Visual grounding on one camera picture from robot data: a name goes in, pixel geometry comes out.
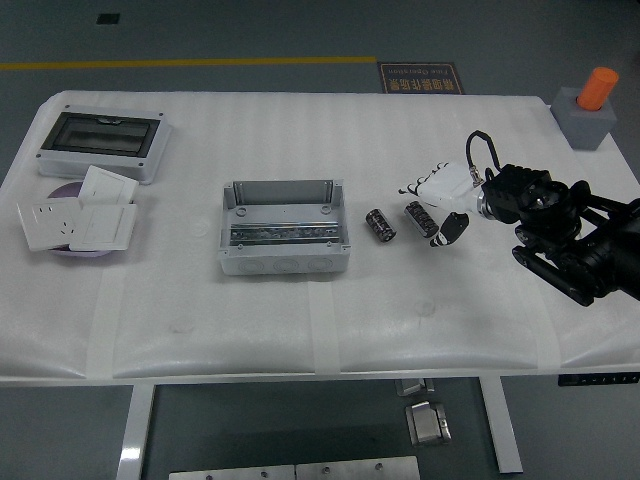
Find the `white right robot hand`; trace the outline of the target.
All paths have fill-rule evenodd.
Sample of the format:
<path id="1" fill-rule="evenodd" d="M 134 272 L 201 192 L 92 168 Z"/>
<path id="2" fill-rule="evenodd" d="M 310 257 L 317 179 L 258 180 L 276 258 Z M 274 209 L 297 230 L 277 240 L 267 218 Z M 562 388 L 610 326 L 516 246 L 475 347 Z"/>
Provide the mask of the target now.
<path id="1" fill-rule="evenodd" d="M 400 190 L 416 197 L 404 213 L 431 247 L 451 245 L 469 226 L 469 213 L 486 213 L 483 183 L 475 167 L 440 163 L 428 176 Z"/>

